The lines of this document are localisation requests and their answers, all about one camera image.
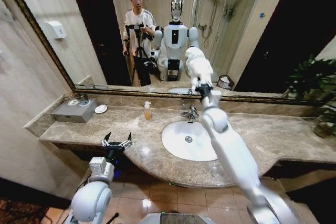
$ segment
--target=humanoid robot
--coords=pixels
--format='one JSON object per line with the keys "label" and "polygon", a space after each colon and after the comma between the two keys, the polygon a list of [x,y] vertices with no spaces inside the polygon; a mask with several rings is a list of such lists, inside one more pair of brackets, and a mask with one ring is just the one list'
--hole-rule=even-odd
{"label": "humanoid robot", "polygon": [[[261,184],[256,161],[242,137],[229,124],[227,114],[218,106],[222,94],[219,90],[213,90],[212,71],[210,62],[199,48],[191,47],[186,51],[186,73],[191,78],[192,89],[201,94],[202,126],[211,138],[211,145],[219,162],[249,200],[247,210],[252,221],[257,224],[301,223],[279,195]],[[129,140],[117,143],[120,147],[111,144],[102,141],[102,145],[105,145],[105,148],[107,146],[108,150],[115,148],[124,150],[125,147],[131,145]],[[93,182],[88,183],[75,194],[71,203],[72,210],[65,223],[78,223],[77,220],[90,221],[92,219],[93,223],[101,223],[103,213],[111,198],[108,181],[111,181],[112,177],[110,176],[110,179],[105,181],[104,174],[106,170],[109,171],[107,174],[113,174],[113,166],[110,169],[102,169],[100,164],[101,158],[90,162],[91,168],[94,168],[91,169],[92,173],[95,169],[100,172],[97,175],[91,175],[93,179],[90,178],[90,181]],[[140,224],[159,224],[162,215],[166,214],[148,214],[140,221]],[[179,216],[179,220],[184,217],[188,218],[188,216]],[[199,218],[198,223],[214,224],[209,218]]]}
{"label": "humanoid robot", "polygon": [[183,69],[182,54],[187,38],[189,37],[191,47],[198,47],[198,31],[196,27],[188,30],[181,22],[181,14],[183,9],[183,0],[171,1],[172,21],[169,22],[162,30],[156,29],[154,35],[155,50],[152,52],[157,60],[160,55],[160,46],[163,42],[167,49],[167,58],[163,62],[166,71],[164,81],[179,81]]}

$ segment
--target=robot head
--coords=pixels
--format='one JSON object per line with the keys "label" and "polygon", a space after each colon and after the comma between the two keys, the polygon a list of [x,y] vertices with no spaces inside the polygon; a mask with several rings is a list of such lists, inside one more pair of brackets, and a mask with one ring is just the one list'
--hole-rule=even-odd
{"label": "robot head", "polygon": [[170,11],[174,22],[179,22],[181,19],[183,0],[172,0],[170,3]]}

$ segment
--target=mirror frame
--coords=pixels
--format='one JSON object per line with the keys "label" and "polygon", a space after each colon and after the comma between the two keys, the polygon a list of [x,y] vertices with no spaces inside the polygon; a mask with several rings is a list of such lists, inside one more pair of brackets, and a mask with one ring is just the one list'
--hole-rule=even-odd
{"label": "mirror frame", "polygon": [[[51,56],[53,62],[56,64],[58,70],[63,75],[64,79],[70,86],[73,92],[85,92],[95,94],[109,94],[109,95],[130,95],[141,97],[162,97],[162,98],[181,98],[181,99],[200,99],[200,95],[188,95],[188,94],[169,94],[169,93],[152,93],[143,91],[123,91],[123,90],[99,90],[99,89],[77,89],[73,83],[70,75],[65,70],[63,64],[57,57],[56,52],[49,43],[47,37],[39,26],[37,20],[30,11],[28,5],[24,0],[15,0],[27,21],[35,31],[36,35],[44,45],[45,49]],[[304,100],[289,100],[283,98],[270,98],[270,97],[250,97],[250,96],[222,96],[221,101],[235,101],[235,102],[251,102],[251,103],[271,103],[271,104],[288,104],[288,105],[308,105],[308,106],[322,106],[324,101],[304,101]]]}

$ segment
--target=white sink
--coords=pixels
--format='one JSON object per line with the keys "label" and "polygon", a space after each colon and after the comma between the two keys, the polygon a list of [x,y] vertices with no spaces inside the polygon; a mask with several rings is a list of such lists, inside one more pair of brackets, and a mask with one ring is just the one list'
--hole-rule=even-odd
{"label": "white sink", "polygon": [[198,122],[175,122],[162,132],[163,146],[176,157],[192,161],[212,161],[217,155],[211,139]]}
{"label": "white sink", "polygon": [[[189,94],[189,89],[187,87],[175,87],[175,88],[170,88],[167,90],[168,93],[174,93],[174,94]],[[197,91],[192,91],[192,94],[200,94]]]}

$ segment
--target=glass shower door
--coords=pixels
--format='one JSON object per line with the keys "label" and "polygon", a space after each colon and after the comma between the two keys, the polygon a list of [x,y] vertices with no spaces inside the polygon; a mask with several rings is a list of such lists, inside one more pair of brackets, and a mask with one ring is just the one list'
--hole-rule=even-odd
{"label": "glass shower door", "polygon": [[214,69],[213,81],[218,81],[218,77],[226,74],[229,69],[255,0],[220,0],[207,48],[204,47],[205,39],[202,37],[202,11],[210,13],[211,9],[204,6],[205,1],[200,1],[199,15],[195,23],[200,24],[200,48]]}

